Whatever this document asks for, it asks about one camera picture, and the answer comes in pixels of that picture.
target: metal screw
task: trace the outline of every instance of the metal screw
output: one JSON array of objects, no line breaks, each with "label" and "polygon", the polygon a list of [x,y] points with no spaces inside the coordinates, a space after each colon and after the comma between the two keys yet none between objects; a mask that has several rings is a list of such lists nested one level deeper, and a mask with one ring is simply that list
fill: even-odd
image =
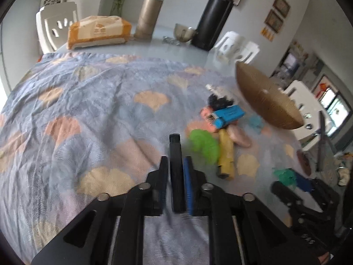
[{"label": "metal screw", "polygon": [[212,190],[213,189],[213,185],[211,183],[204,183],[201,188],[203,190]]},{"label": "metal screw", "polygon": [[249,201],[249,202],[255,200],[255,196],[252,193],[245,193],[243,195],[243,198],[244,198],[245,201]]},{"label": "metal screw", "polygon": [[108,193],[101,193],[100,195],[97,196],[97,199],[99,201],[106,201],[109,198],[109,194]]},{"label": "metal screw", "polygon": [[146,190],[146,189],[149,189],[151,187],[151,185],[147,182],[144,182],[144,183],[141,183],[138,188],[141,189],[141,190]]}]

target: white plastic chair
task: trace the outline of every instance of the white plastic chair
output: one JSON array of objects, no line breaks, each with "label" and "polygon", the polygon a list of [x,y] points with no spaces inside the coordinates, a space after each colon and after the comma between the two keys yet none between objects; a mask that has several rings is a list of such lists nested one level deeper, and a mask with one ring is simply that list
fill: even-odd
[{"label": "white plastic chair", "polygon": [[[293,130],[297,140],[306,140],[320,128],[319,112],[325,116],[325,131],[328,132],[333,124],[330,116],[315,98],[312,92],[301,81],[293,81],[284,91],[285,94],[295,103],[304,119],[304,126]],[[320,135],[317,135],[303,150],[309,150],[319,142]]]},{"label": "white plastic chair", "polygon": [[245,38],[236,32],[227,32],[213,47],[218,56],[232,60],[240,51]]},{"label": "white plastic chair", "polygon": [[69,27],[77,22],[75,2],[44,6],[36,14],[39,43],[44,54],[52,53],[68,41]]},{"label": "white plastic chair", "polygon": [[235,57],[235,62],[244,62],[247,64],[251,64],[259,52],[259,45],[249,41],[245,46],[240,49],[239,55]]}]

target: metal bowl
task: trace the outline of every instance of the metal bowl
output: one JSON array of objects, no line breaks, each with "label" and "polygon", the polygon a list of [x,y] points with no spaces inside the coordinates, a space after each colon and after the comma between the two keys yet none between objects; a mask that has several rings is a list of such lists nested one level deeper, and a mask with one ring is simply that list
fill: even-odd
[{"label": "metal bowl", "polygon": [[190,41],[196,34],[196,30],[191,27],[186,27],[181,24],[175,24],[174,27],[174,38],[178,41],[186,43]]}]

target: beige canister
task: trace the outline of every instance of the beige canister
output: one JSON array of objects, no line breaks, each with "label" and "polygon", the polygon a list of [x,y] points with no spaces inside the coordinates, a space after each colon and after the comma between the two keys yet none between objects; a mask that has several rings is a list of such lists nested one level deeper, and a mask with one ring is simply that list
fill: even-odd
[{"label": "beige canister", "polygon": [[163,0],[144,0],[135,31],[135,38],[150,40],[156,26]]}]

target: yellow toy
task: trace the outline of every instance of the yellow toy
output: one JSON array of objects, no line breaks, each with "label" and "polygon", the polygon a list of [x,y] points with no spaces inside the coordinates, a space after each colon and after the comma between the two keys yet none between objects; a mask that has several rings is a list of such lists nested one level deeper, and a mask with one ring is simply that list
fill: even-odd
[{"label": "yellow toy", "polygon": [[219,131],[220,157],[218,159],[217,176],[222,179],[232,180],[235,175],[233,141],[226,129]]}]

